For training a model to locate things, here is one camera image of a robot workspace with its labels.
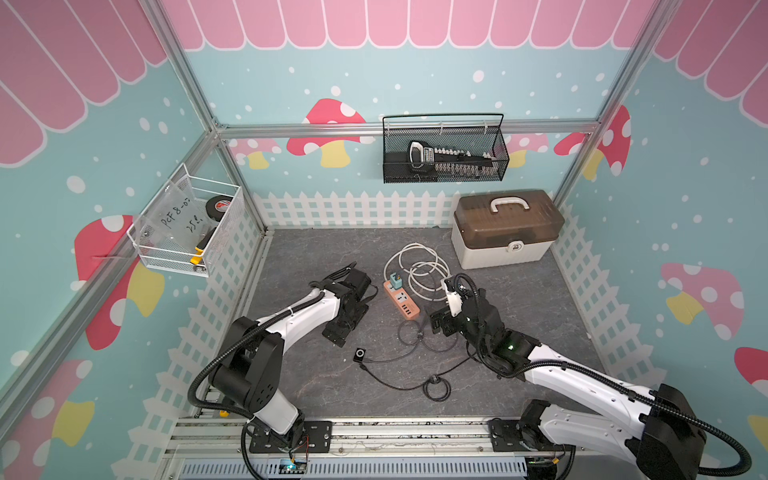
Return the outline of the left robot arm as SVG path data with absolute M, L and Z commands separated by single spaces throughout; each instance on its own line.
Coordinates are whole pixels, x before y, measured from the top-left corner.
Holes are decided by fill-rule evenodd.
M 305 438 L 304 414 L 279 390 L 284 353 L 322 327 L 337 347 L 346 344 L 375 298 L 371 278 L 351 263 L 310 284 L 310 293 L 258 320 L 245 316 L 228 328 L 219 353 L 192 380 L 187 402 L 249 420 L 286 448 Z

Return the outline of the teal usb charger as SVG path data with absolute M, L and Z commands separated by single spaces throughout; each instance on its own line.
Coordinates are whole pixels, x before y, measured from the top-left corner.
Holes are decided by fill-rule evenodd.
M 398 273 L 392 273 L 389 277 L 389 284 L 393 290 L 399 290 L 403 286 L 402 277 Z

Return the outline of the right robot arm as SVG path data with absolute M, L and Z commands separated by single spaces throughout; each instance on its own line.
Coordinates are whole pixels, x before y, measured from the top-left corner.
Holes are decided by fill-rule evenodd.
M 572 361 L 507 328 L 483 290 L 449 292 L 430 323 L 436 333 L 463 337 L 471 356 L 497 377 L 545 387 L 587 407 L 580 413 L 530 402 L 518 421 L 530 449 L 546 443 L 584 447 L 632 463 L 648 479 L 736 477 L 752 467 L 747 449 L 697 418 L 678 389 L 650 389 Z

